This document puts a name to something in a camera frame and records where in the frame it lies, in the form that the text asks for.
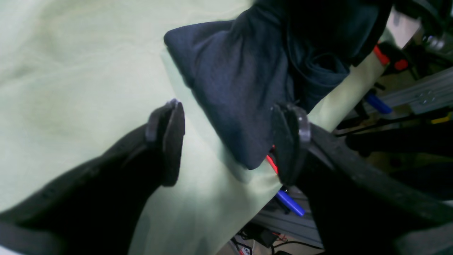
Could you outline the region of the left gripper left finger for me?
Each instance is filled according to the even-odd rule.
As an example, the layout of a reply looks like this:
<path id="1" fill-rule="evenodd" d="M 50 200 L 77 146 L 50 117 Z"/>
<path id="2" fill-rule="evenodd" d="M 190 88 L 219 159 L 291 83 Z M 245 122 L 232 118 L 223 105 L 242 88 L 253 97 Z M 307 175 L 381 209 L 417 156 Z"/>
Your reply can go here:
<path id="1" fill-rule="evenodd" d="M 126 255 L 147 200 L 179 176 L 185 114 L 173 99 L 103 155 L 1 213 L 1 254 Z"/>

